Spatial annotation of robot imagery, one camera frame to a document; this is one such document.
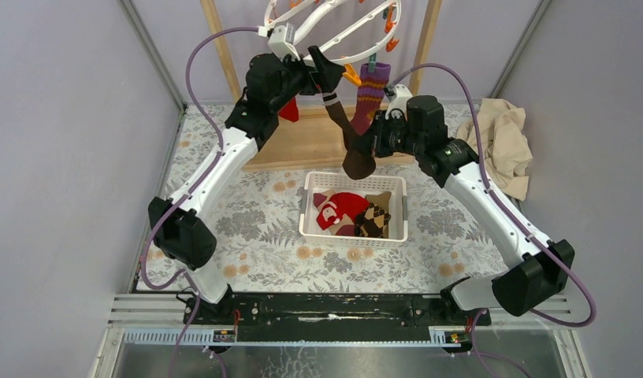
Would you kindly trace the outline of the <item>dark brown sock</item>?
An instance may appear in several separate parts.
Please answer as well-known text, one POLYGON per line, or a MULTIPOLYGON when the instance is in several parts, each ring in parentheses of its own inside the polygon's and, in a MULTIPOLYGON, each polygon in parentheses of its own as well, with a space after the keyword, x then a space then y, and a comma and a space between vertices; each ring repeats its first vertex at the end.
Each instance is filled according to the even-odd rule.
POLYGON ((374 157, 361 144, 361 137, 351 126, 347 114, 335 92, 323 92, 322 98, 329 118, 341 129, 346 154, 342 167, 353 180, 362 180, 374 173, 374 157))

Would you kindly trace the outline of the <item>small red sock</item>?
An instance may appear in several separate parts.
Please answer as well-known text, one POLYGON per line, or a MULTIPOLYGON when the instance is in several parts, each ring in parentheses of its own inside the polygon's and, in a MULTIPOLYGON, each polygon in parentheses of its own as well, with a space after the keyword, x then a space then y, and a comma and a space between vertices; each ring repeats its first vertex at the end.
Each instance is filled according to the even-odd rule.
POLYGON ((278 116, 286 121, 295 123, 299 121, 299 107, 296 98, 292 98, 279 112, 278 116))

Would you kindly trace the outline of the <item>brown argyle sock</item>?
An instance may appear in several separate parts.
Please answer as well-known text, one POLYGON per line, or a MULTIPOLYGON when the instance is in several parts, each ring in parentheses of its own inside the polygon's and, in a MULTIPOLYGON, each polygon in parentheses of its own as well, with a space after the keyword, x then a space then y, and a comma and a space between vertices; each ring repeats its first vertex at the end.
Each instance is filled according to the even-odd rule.
POLYGON ((366 210, 355 218, 355 236, 387 239, 391 214, 382 207, 370 202, 366 210))

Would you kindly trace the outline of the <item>purple orange striped sock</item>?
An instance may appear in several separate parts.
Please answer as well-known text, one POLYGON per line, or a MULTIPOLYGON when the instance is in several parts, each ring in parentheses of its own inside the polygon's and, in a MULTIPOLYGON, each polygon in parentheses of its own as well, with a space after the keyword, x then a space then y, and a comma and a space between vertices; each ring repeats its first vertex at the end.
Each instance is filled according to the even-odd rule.
POLYGON ((385 96, 384 87, 388 84, 391 65, 377 62, 370 69, 370 63, 361 66, 359 86, 356 95, 355 114, 351 126, 358 135, 363 135, 372 123, 374 114, 381 108, 385 96))

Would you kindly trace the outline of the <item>tan brown sock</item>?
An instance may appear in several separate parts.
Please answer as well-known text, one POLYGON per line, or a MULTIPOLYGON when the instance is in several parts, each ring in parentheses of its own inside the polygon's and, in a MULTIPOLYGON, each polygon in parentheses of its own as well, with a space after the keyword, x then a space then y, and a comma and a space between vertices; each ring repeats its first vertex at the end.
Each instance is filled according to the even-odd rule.
POLYGON ((376 195, 366 195, 365 198, 368 202, 374 204, 375 206, 378 206, 385 211, 389 212, 389 203, 392 197, 392 192, 391 191, 385 191, 380 194, 376 195))

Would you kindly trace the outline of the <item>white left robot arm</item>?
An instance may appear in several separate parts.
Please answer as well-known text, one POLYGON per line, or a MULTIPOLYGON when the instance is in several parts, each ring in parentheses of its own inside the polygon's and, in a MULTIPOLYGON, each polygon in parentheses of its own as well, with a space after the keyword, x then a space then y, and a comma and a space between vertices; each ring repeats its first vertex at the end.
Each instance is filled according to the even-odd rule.
POLYGON ((218 137, 217 145, 179 189, 148 206, 155 245, 178 263, 202 314, 212 323, 229 319, 229 284, 211 261, 217 239, 204 219, 217 208, 229 181, 265 146, 279 125, 280 111, 299 95, 329 94, 347 71, 319 48, 309 48, 309 61, 288 54, 259 54, 251 59, 246 85, 218 137))

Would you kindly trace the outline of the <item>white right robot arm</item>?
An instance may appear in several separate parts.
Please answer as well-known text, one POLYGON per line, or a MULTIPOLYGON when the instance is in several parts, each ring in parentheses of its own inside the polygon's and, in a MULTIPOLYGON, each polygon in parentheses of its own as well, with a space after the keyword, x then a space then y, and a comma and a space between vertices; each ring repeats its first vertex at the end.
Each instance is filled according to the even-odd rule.
POLYGON ((374 114, 356 146, 376 158, 411 155, 418 167, 472 214, 500 252, 507 270, 466 278, 441 291, 440 316, 459 324, 471 310, 500 307, 519 317, 559 294, 571 277, 574 249, 534 227, 489 179, 470 145, 448 136, 442 105, 432 95, 389 88, 389 106, 374 114))

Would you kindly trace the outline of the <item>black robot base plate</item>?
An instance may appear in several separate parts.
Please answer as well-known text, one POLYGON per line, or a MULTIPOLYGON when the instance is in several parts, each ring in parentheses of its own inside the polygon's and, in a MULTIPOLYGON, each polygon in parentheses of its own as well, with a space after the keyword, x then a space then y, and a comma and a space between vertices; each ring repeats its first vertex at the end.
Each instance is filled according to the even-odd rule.
POLYGON ((184 321, 193 325, 243 328, 340 329, 357 332, 372 328, 445 327, 468 330, 488 326, 488 314, 462 311, 449 298, 418 294, 296 294, 236 292, 218 304, 185 300, 184 321))

